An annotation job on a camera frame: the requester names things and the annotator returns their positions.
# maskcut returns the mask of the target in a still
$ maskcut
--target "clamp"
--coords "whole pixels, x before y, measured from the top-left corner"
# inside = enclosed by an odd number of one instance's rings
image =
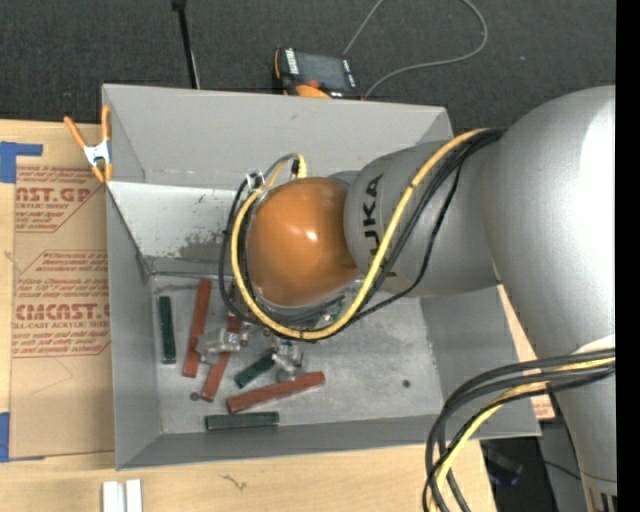
[[[113,177],[113,163],[111,162],[111,109],[108,105],[102,107],[102,142],[97,146],[87,145],[84,137],[78,130],[73,120],[65,116],[63,121],[71,131],[74,140],[84,151],[87,160],[91,164],[91,170],[100,183],[111,181]],[[104,169],[98,167],[98,161],[104,161]]]

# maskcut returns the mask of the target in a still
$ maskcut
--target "wooden block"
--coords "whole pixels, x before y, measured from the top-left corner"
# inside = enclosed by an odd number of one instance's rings
[[[292,382],[272,384],[229,398],[227,400],[227,410],[234,414],[264,402],[285,398],[316,386],[322,386],[324,383],[324,373],[307,373]]]
[[[207,381],[204,383],[204,387],[200,392],[200,398],[207,402],[213,402],[216,397],[220,382],[222,381],[222,375],[227,368],[227,363],[231,357],[231,352],[220,352],[218,355],[218,362],[211,366]]]
[[[201,279],[198,285],[198,295],[196,296],[196,305],[193,310],[193,320],[191,321],[191,333],[189,335],[189,346],[187,347],[187,355],[184,358],[184,367],[182,374],[185,377],[195,378],[198,374],[198,365],[200,364],[200,354],[196,350],[198,346],[198,336],[204,334],[204,325],[207,320],[207,311],[209,310],[209,297],[211,295],[211,281]]]

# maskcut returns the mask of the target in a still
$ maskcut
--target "black device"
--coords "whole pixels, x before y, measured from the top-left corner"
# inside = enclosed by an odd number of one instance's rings
[[[238,428],[277,427],[280,424],[280,413],[247,412],[243,414],[212,414],[205,416],[207,430],[230,430]]]
[[[277,87],[290,96],[361,99],[360,87],[346,58],[278,48],[274,79]]]

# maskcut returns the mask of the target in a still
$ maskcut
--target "cardboard box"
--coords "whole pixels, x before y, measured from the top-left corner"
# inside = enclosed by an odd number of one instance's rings
[[[80,129],[98,142],[98,127]],[[1,322],[10,457],[111,450],[105,189],[62,123],[1,121],[0,140],[42,146],[41,156],[18,156],[15,184],[2,184],[13,209],[2,231],[15,223],[2,258],[13,298],[11,322]]]

